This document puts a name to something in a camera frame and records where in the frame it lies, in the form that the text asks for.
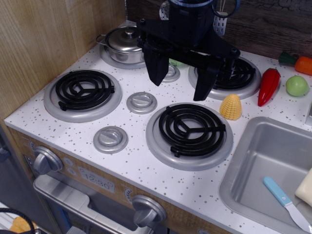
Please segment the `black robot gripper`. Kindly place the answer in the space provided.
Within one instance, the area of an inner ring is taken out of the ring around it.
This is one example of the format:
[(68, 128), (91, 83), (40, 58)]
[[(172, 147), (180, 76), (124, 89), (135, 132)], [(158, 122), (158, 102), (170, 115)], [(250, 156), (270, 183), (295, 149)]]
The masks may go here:
[[(194, 101), (203, 101), (214, 87), (223, 59), (234, 60), (240, 51), (221, 38), (213, 28), (216, 0), (170, 0), (169, 19), (140, 19), (137, 27), (141, 35), (138, 45), (144, 53), (149, 78), (159, 86), (169, 70), (169, 59), (186, 64), (200, 62), (200, 56), (208, 58), (196, 66), (198, 78)], [(235, 1), (234, 15), (240, 7)]]

